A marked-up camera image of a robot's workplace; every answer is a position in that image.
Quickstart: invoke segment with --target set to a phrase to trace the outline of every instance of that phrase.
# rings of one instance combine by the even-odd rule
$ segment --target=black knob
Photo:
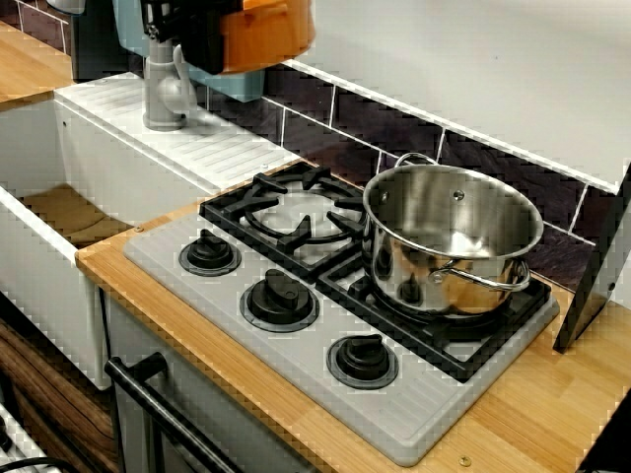
[[[190,264],[203,269],[224,268],[234,257],[230,245],[206,229],[201,231],[199,239],[190,246],[187,256]]]
[[[252,288],[247,307],[265,322],[286,325],[305,319],[314,308],[314,299],[302,283],[270,269]]]
[[[389,370],[389,356],[381,335],[347,338],[337,352],[337,364],[351,377],[373,381]]]
[[[13,445],[13,442],[7,435],[7,426],[4,423],[4,419],[0,417],[0,448],[7,452],[9,448],[11,448],[11,445]]]

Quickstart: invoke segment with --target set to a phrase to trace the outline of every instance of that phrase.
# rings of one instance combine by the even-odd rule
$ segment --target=oven handle
[[[131,368],[119,357],[105,364],[105,372],[129,397],[160,426],[178,447],[186,449],[201,465],[213,473],[243,473],[209,438],[204,436],[167,399],[145,381],[167,370],[167,361],[154,353]]]

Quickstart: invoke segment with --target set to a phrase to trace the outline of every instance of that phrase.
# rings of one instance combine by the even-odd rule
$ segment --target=tile backsplash
[[[46,0],[0,0],[0,21],[65,54],[71,52],[69,17]]]
[[[474,169],[515,187],[537,207],[545,230],[526,256],[533,271],[575,290],[612,194],[329,84],[286,65],[267,70],[262,100],[239,103],[208,91],[210,110],[359,185],[404,153]]]

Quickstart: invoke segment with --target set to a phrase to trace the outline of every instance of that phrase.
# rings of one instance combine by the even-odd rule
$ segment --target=orange object
[[[316,28],[312,0],[244,0],[244,8],[221,19],[224,70],[255,71],[298,56],[311,46]]]

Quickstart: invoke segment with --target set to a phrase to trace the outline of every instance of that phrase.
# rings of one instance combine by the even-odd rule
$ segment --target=burner grate
[[[370,278],[363,276],[344,289],[338,282],[361,271],[362,258],[338,264],[317,278],[315,286],[332,300],[402,346],[460,382],[467,382],[549,299],[550,288],[532,280],[492,312],[469,319],[435,316],[411,320],[375,297]],[[453,342],[476,340],[477,349],[461,360],[449,353]]]
[[[268,209],[270,212],[274,211],[279,206],[279,196],[291,194],[287,187],[289,183],[299,183],[305,192],[322,189],[334,196],[332,202],[336,208],[361,212],[359,220],[355,221],[332,211],[322,214],[323,218],[332,223],[334,229],[339,229],[339,232],[326,236],[314,235],[314,221],[310,215],[304,216],[293,230],[286,233],[269,228],[254,214]],[[331,176],[328,168],[314,168],[306,163],[297,163],[271,176],[257,174],[251,184],[204,202],[199,214],[309,283],[326,269],[360,250],[367,219],[360,189]],[[297,255],[300,248],[309,245],[338,242],[340,243],[337,246],[341,244],[341,247],[324,251],[316,262],[308,263]]]

